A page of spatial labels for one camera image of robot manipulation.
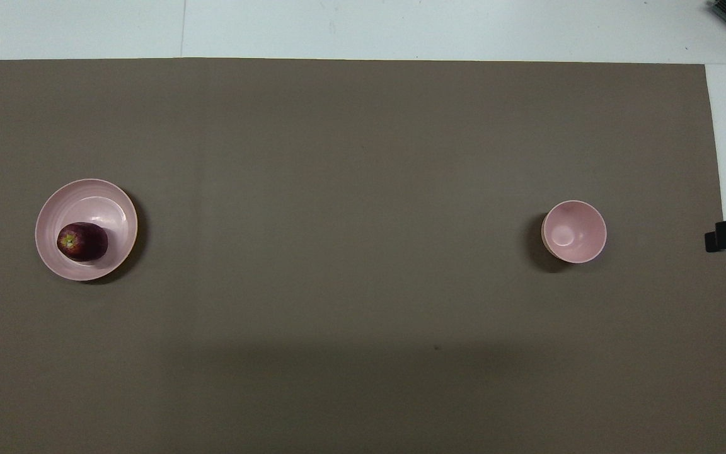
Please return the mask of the pink bowl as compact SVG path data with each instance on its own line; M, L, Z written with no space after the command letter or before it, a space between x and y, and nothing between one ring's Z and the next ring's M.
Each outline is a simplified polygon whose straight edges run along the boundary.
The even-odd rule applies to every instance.
M553 257L568 264L585 264L602 254L608 240L607 222L593 205L568 199L553 206L541 222L541 241Z

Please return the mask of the brown table mat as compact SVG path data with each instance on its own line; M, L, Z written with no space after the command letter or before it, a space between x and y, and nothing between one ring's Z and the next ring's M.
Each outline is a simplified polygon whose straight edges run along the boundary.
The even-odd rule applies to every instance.
M139 233L70 281L85 178ZM0 61L0 454L726 452L722 218L699 64Z

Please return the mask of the pink plate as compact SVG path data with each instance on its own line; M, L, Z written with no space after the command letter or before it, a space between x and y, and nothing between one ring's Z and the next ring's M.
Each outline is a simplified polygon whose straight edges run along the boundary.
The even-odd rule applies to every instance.
M57 248L57 236L67 224L88 222L104 229L108 247L101 258L76 262ZM38 213L35 245L42 262L70 281L95 281L117 270L129 258L139 233L132 199L117 185L85 178L54 192Z

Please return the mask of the dark red apple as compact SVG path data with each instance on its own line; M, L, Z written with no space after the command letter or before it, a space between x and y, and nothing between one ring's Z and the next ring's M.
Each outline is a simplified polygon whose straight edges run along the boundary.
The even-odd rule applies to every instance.
M55 245L69 260L91 262L100 259L107 252L108 234L97 224L70 223L60 229Z

